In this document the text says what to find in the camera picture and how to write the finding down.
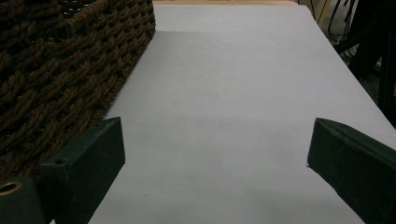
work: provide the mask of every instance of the brown wicker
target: brown wicker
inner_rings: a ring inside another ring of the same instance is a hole
[[[0,2],[0,180],[100,121],[155,32],[151,1]]]

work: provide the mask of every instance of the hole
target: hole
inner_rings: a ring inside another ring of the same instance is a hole
[[[63,165],[63,164],[66,163],[66,161],[67,161],[66,158],[61,158],[61,159],[59,159],[59,160],[56,160],[56,161],[55,161],[55,164],[57,164],[57,165]]]
[[[8,195],[22,186],[22,182],[9,182],[0,186],[0,196]]]

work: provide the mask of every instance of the white surface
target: white surface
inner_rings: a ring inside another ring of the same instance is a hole
[[[362,223],[306,167],[316,117],[396,135],[306,7],[155,7],[107,114],[127,163],[91,223]]]

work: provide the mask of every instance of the metal grommet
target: metal grommet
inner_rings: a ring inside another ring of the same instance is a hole
[[[12,181],[12,182],[8,182],[6,184],[3,184],[0,186],[0,196],[5,196],[8,195],[12,192],[17,191],[18,189],[20,189],[22,187],[22,182],[21,181]]]

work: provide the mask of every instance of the wicker basket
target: wicker basket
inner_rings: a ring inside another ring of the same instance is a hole
[[[0,180],[103,118],[155,32],[151,1],[0,3]]]

